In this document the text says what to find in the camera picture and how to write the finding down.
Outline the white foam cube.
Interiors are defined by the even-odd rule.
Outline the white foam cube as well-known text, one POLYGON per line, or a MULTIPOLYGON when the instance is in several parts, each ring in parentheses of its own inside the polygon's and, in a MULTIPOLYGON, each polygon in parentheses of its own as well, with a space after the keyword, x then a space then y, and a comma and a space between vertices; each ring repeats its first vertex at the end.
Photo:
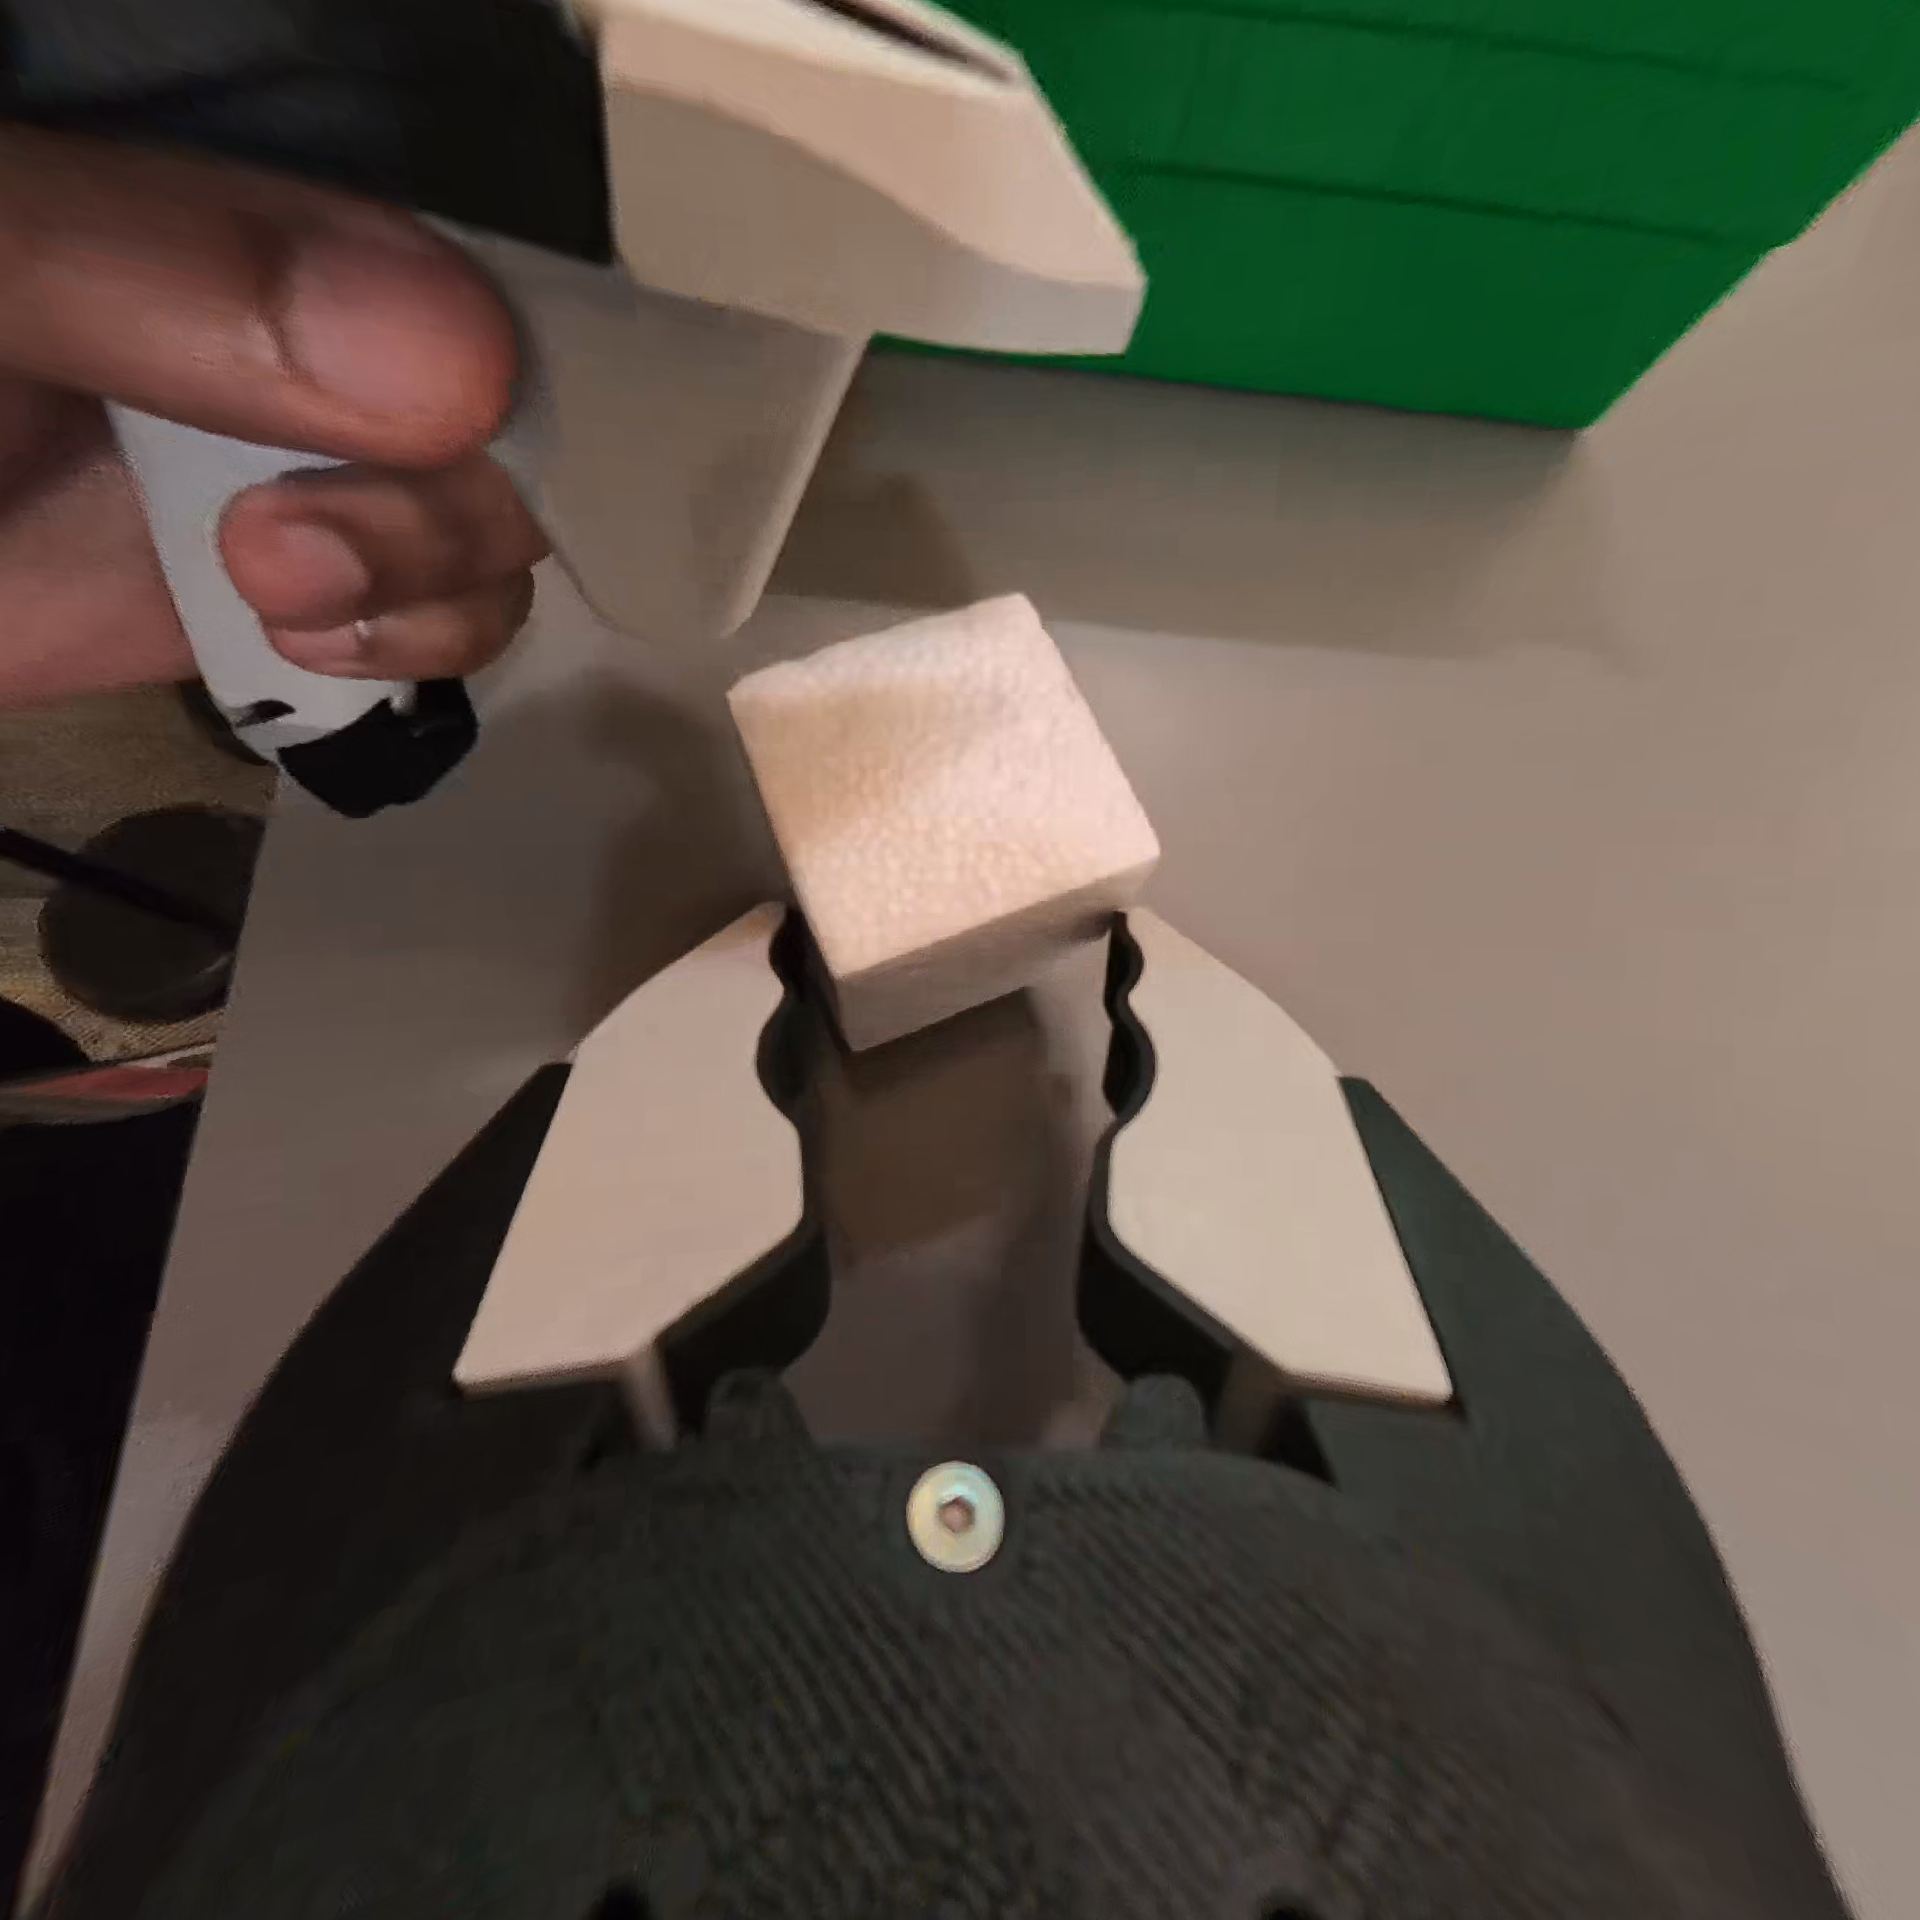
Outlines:
POLYGON ((770 662, 728 705, 855 1051, 1024 990, 1161 862, 1017 591, 770 662))

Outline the dark round object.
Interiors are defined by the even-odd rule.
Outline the dark round object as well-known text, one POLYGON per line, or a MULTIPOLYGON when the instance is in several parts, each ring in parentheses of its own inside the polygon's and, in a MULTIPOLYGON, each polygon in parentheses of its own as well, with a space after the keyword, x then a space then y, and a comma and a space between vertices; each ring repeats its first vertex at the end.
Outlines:
POLYGON ((201 919, 169 919, 80 880, 58 880, 40 908, 40 952, 56 983, 95 1015, 178 1024, 227 1006, 250 909, 262 815, 177 805, 96 831, 80 856, 130 876, 201 919))

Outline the person's left hand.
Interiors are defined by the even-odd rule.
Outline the person's left hand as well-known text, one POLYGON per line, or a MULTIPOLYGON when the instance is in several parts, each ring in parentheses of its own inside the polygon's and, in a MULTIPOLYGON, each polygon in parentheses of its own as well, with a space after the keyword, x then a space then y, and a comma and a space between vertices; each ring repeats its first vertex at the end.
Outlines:
POLYGON ((332 464, 241 494, 223 523, 281 657, 352 681, 492 665, 547 556, 490 456, 518 371, 504 302, 396 208, 4 127, 4 711, 194 662, 110 401, 332 464))

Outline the green plastic bin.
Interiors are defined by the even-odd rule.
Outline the green plastic bin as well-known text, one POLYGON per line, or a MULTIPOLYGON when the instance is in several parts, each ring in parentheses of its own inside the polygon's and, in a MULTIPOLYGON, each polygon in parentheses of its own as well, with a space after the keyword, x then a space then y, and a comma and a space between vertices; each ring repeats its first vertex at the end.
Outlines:
POLYGON ((1583 430, 1919 113, 1915 3, 958 3, 1129 233, 1057 367, 1583 430))

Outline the grey desk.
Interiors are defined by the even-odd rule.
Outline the grey desk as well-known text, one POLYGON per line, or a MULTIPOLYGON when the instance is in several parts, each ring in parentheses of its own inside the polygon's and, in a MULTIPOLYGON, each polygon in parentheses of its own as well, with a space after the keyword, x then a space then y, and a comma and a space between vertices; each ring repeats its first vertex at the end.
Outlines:
POLYGON ((436 797, 278 805, 31 1853, 304 1319, 774 894, 732 675, 1026 591, 1152 904, 1371 1078, 1707 1516, 1859 1916, 1915 1916, 1915 135, 1585 436, 878 357, 736 648, 547 576, 436 797))

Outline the person's dark clothing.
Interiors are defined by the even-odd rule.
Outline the person's dark clothing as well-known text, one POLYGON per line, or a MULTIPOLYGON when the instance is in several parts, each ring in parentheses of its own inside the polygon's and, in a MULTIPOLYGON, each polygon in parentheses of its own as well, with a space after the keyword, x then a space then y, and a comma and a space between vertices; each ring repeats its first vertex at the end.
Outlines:
POLYGON ((41 1806, 201 1105, 2 1144, 2 1891, 41 1806))

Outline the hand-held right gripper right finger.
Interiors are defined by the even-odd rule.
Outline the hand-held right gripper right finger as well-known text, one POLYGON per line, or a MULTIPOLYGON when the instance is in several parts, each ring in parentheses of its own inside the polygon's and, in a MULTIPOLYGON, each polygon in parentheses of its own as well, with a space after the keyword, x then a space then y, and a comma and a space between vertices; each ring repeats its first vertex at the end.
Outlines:
POLYGON ((1224 1445, 1310 1401, 1444 1409, 1455 1379, 1330 1055, 1160 915, 1112 925, 1080 1327, 1190 1385, 1224 1445))

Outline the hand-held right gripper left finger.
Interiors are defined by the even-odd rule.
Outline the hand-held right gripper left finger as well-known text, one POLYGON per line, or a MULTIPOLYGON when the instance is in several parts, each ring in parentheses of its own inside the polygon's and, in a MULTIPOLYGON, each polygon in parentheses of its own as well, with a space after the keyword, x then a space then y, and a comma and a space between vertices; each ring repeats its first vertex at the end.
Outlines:
POLYGON ((615 1385, 659 1449, 777 1376, 831 1307, 800 1129, 807 936, 762 902, 631 991, 568 1060, 473 1313, 471 1396, 615 1385))

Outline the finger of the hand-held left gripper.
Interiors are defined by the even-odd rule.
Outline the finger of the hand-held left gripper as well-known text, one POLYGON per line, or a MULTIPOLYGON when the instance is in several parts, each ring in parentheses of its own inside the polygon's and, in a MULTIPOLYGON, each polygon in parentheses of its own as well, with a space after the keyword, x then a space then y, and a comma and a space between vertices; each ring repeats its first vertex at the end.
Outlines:
POLYGON ((1146 269, 1020 55, 932 4, 600 7, 615 256, 858 343, 1118 355, 1146 269))

